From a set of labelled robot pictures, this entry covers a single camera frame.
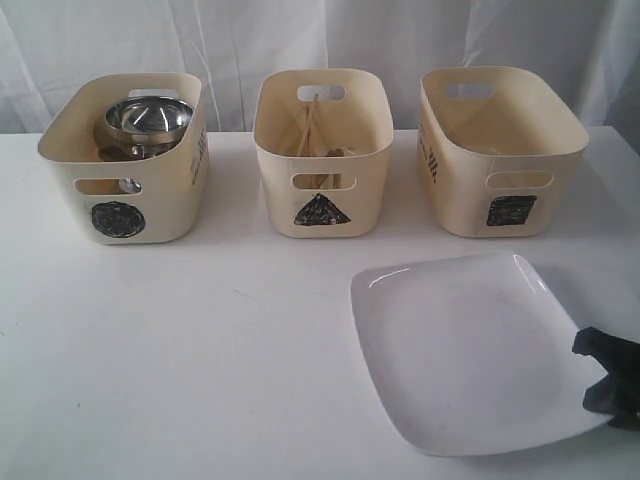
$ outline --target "cream plastic bin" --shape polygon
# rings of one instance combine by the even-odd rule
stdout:
[[[298,98],[304,86],[340,86],[344,97],[310,107],[312,102]],[[311,134],[317,156],[296,156],[306,126],[301,115],[305,106],[315,112]],[[269,77],[258,101],[254,140],[269,217],[280,233],[354,237],[375,226],[393,141],[389,102],[375,75],[326,69]],[[343,149],[348,156],[331,157],[332,149]],[[309,177],[333,180],[321,188],[306,183]]]
[[[146,160],[103,162],[98,124],[107,108],[132,90],[174,90],[194,108],[180,143]],[[201,82],[185,73],[101,77],[84,85],[46,130],[38,152],[57,181],[77,224],[105,244],[152,243],[186,233],[196,218],[209,167]],[[119,179],[133,178],[142,191],[114,193]]]
[[[589,136],[537,75],[512,67],[422,79],[418,159],[440,224],[463,237],[543,230]]]

